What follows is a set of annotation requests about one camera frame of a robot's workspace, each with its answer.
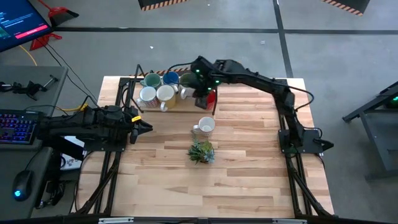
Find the yellow cable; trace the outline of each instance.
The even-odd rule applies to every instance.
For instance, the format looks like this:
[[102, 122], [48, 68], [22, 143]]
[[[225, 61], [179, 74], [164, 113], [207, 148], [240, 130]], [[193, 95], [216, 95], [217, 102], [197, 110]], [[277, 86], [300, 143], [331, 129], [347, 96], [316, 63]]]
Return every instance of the yellow cable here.
[[29, 57], [32, 59], [33, 63], [35, 63], [35, 66], [37, 66], [35, 58], [33, 58], [33, 56], [22, 45], [20, 45], [20, 47], [29, 55]]
[[83, 111], [86, 107], [88, 106], [88, 103], [85, 103], [82, 107], [77, 107], [77, 108], [73, 108], [73, 109], [62, 109], [62, 108], [59, 108], [58, 106], [56, 106], [55, 108], [56, 109], [58, 109], [58, 110], [63, 110], [63, 111], [78, 111], [78, 110], [80, 110], [80, 111]]

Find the computer mouse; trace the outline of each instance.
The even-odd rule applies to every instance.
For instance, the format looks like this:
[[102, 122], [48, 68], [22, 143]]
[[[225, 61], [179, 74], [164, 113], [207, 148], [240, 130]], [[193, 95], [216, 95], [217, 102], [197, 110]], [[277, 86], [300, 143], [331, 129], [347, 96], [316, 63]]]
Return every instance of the computer mouse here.
[[19, 172], [14, 179], [12, 185], [12, 195], [18, 202], [22, 202], [29, 198], [32, 193], [33, 171], [23, 170]]

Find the wooden plank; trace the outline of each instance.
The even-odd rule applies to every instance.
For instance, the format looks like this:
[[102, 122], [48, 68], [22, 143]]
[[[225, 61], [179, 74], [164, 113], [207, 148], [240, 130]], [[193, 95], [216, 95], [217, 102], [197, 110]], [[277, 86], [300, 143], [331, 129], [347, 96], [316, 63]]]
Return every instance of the wooden plank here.
[[[104, 77], [100, 105], [114, 103], [120, 77]], [[305, 89], [300, 78], [288, 84]], [[295, 93], [295, 106], [308, 102]], [[189, 161], [190, 130], [206, 114], [145, 112], [154, 130], [126, 146], [119, 166], [112, 215], [147, 217], [293, 217], [289, 180], [280, 153], [279, 121], [272, 96], [245, 85], [221, 85], [208, 139], [215, 149], [213, 164]], [[311, 110], [298, 111], [305, 126], [313, 126]], [[78, 200], [82, 206], [98, 184], [103, 153], [85, 161]], [[319, 158], [304, 154], [308, 187], [326, 210], [333, 213], [325, 171]], [[299, 204], [303, 198], [298, 186]]]

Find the blue mug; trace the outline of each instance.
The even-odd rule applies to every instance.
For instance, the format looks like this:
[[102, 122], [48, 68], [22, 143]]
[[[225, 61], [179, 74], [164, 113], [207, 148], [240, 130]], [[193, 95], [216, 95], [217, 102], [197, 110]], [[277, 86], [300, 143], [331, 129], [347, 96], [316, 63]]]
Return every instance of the blue mug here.
[[180, 77], [177, 72], [168, 72], [163, 75], [163, 83], [173, 87], [174, 91], [178, 92], [178, 81]]

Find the desk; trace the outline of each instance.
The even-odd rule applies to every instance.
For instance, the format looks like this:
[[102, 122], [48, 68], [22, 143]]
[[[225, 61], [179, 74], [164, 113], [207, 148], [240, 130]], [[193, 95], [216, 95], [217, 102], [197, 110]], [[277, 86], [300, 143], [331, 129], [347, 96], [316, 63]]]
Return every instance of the desk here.
[[[104, 77], [100, 106], [114, 104], [119, 78]], [[305, 89], [300, 78], [288, 79], [288, 84]], [[308, 101], [305, 93], [292, 91], [296, 106]], [[186, 155], [192, 126], [208, 114], [145, 112], [142, 118], [154, 130], [140, 135], [122, 154], [112, 216], [294, 217], [273, 97], [244, 85], [221, 85], [218, 92], [216, 129], [209, 138], [215, 163], [195, 165]], [[298, 118], [304, 126], [313, 126], [309, 106]], [[85, 162], [80, 206], [98, 185], [103, 156], [94, 152]], [[302, 157], [309, 189], [333, 213], [322, 163], [314, 155]], [[300, 191], [298, 195], [304, 211]]]
[[[63, 67], [1, 66], [0, 81], [7, 84], [18, 82], [26, 86], [31, 80], [34, 83], [44, 85], [50, 80], [50, 75], [57, 77], [59, 82], [53, 83], [47, 92], [38, 92], [36, 94], [37, 101], [30, 99], [26, 95], [17, 95], [11, 92], [0, 93], [0, 109], [23, 110], [33, 105], [55, 106], [66, 74], [67, 69]], [[54, 110], [51, 107], [33, 109], [42, 111], [48, 116], [51, 116]], [[17, 202], [14, 200], [12, 197], [12, 183], [17, 173], [25, 169], [26, 164], [35, 153], [36, 151], [0, 149], [0, 220], [30, 218], [52, 149], [43, 148], [30, 163], [28, 169], [34, 172], [34, 176], [32, 179], [32, 194], [26, 201]]]

